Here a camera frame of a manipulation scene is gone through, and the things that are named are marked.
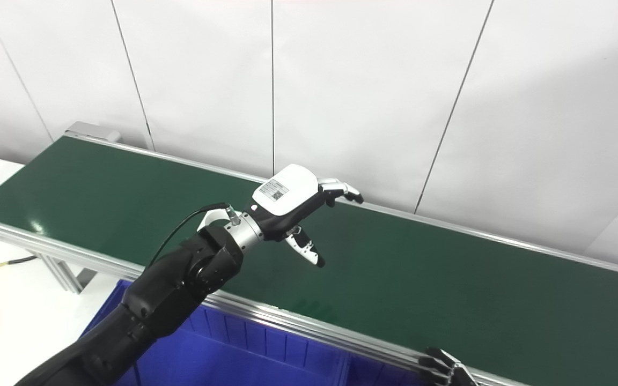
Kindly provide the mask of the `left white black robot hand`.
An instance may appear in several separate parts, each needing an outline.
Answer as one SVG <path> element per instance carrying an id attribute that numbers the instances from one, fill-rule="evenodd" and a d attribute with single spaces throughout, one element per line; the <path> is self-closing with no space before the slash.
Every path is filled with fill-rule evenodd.
<path id="1" fill-rule="evenodd" d="M 334 207 L 340 197 L 364 203 L 363 195 L 350 184 L 318 178 L 304 166 L 289 164 L 254 191 L 247 214 L 264 241 L 287 242 L 309 263 L 324 267 L 324 258 L 300 222 L 324 205 Z"/>

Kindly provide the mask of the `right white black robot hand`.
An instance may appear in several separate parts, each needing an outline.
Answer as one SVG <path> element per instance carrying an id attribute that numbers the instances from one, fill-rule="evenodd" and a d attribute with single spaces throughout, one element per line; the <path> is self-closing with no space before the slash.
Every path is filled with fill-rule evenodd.
<path id="1" fill-rule="evenodd" d="M 427 385 L 479 385 L 467 366 L 441 348 L 427 347 L 418 364 Z"/>

